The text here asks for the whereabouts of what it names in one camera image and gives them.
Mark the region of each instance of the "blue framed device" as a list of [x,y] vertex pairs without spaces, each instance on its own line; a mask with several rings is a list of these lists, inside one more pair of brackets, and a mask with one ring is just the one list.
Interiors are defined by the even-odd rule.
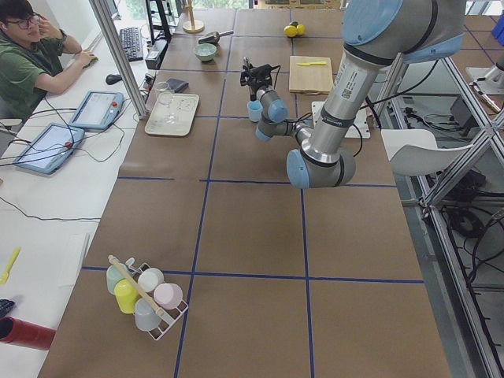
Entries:
[[83,137],[84,130],[82,128],[50,123],[14,159],[13,164],[44,175],[50,175],[70,157],[81,144]]
[[117,118],[124,96],[120,92],[89,91],[73,114],[69,126],[85,130],[105,130]]

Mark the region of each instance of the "yellow cup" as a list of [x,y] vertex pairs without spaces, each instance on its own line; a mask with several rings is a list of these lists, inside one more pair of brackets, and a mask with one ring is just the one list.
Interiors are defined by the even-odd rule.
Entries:
[[134,313],[135,303],[140,299],[140,294],[128,282],[128,280],[119,281],[113,289],[116,295],[117,304],[123,313]]

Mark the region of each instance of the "wooden cutting board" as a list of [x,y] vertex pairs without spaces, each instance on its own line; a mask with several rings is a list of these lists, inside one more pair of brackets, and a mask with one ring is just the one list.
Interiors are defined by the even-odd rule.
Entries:
[[[325,61],[326,65],[301,66],[297,63]],[[293,93],[329,93],[332,89],[332,67],[329,57],[291,56],[289,91]]]

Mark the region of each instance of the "yellow fruit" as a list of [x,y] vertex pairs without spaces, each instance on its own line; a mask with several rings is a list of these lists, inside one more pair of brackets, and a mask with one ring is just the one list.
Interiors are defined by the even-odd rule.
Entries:
[[296,29],[297,29],[298,35],[305,34],[305,25],[299,24],[298,26],[296,26]]
[[295,26],[288,25],[285,28],[283,28],[283,33],[287,37],[292,38],[292,37],[295,37],[298,34],[298,29]]

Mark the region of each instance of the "black hair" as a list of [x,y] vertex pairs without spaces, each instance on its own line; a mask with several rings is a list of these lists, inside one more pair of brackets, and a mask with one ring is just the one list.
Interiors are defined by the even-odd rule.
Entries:
[[28,0],[0,0],[0,21],[7,23],[8,18],[29,18],[35,12]]

